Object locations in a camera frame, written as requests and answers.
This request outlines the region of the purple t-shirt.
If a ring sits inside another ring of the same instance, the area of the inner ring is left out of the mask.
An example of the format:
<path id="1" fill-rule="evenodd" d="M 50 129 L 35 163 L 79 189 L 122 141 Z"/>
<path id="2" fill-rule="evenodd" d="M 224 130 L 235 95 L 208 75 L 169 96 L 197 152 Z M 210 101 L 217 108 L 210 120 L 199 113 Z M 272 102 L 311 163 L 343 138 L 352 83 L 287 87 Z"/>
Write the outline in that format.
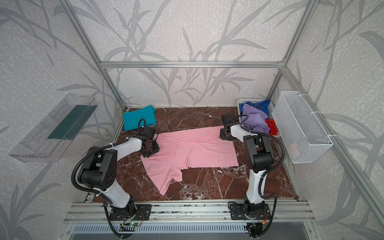
<path id="1" fill-rule="evenodd" d="M 269 128 L 265 122 L 269 117 L 261 110 L 244 104 L 241 121 L 243 125 L 255 132 L 269 133 Z"/>

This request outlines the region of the pink t-shirt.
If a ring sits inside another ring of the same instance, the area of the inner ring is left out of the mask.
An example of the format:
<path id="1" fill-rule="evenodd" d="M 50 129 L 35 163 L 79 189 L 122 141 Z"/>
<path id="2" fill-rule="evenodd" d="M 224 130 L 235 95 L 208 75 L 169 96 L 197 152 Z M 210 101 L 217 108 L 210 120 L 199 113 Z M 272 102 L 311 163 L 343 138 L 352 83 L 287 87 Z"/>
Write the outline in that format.
<path id="1" fill-rule="evenodd" d="M 159 152 L 141 157 L 141 161 L 161 195 L 168 191 L 172 180 L 183 180 L 182 170 L 239 165 L 234 144 L 220 139 L 221 129 L 217 126 L 159 134 Z"/>

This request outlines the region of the white plastic laundry basket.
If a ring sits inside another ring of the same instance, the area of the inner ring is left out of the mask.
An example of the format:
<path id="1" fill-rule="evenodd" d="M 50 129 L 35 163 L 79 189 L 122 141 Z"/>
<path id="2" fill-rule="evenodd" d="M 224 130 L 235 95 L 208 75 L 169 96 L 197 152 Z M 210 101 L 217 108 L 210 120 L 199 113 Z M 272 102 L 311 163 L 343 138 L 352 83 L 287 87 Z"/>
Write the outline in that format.
<path id="1" fill-rule="evenodd" d="M 277 124 L 272 116 L 273 104 L 263 99 L 238 99 L 239 115 L 248 115 L 243 125 L 253 131 L 268 133 L 280 137 Z"/>

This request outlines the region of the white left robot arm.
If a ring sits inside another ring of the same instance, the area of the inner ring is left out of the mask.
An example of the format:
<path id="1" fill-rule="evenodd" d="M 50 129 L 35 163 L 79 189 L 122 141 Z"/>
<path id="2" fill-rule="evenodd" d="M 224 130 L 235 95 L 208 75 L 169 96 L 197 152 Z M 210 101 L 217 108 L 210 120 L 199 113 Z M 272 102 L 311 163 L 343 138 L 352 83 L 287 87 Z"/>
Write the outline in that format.
<path id="1" fill-rule="evenodd" d="M 139 152 L 142 157 L 149 158 L 159 152 L 155 138 L 156 130 L 142 127 L 133 137 L 104 147 L 92 147 L 85 157 L 76 164 L 71 182 L 81 191 L 94 193 L 104 199 L 104 206 L 111 208 L 106 213 L 111 221 L 133 220 L 148 221 L 152 205 L 136 205 L 116 180 L 117 163 L 126 156 Z"/>

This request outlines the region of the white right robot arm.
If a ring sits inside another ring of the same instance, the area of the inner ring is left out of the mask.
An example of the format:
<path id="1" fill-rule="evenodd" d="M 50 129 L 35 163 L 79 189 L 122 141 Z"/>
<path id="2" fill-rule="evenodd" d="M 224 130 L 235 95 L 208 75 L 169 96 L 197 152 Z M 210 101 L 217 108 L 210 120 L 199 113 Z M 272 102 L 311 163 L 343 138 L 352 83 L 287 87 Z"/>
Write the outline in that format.
<path id="1" fill-rule="evenodd" d="M 229 202 L 232 220 L 262 220 L 263 224 L 272 218 L 265 200 L 274 199 L 272 194 L 265 196 L 267 171 L 275 161 L 270 136 L 246 128 L 242 122 L 236 122 L 238 117 L 231 114 L 222 116 L 224 127 L 220 130 L 220 139 L 225 141 L 240 140 L 244 144 L 245 163 L 250 170 L 249 186 L 242 204 Z"/>

